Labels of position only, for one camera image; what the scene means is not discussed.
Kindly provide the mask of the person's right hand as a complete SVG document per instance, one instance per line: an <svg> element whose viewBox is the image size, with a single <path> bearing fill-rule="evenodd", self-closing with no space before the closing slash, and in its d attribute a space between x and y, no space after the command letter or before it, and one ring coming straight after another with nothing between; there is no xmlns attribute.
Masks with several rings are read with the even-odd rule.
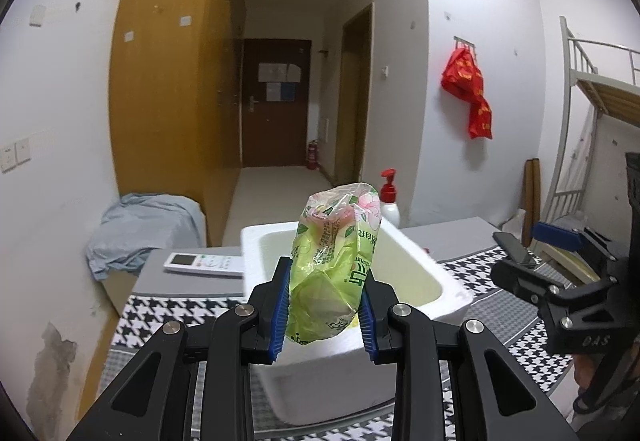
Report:
<svg viewBox="0 0 640 441"><path fill-rule="evenodd" d="M574 354L574 380L578 386L578 395L573 407L577 414L590 414L599 406L606 383L598 375L600 361L587 354Z"/></svg>

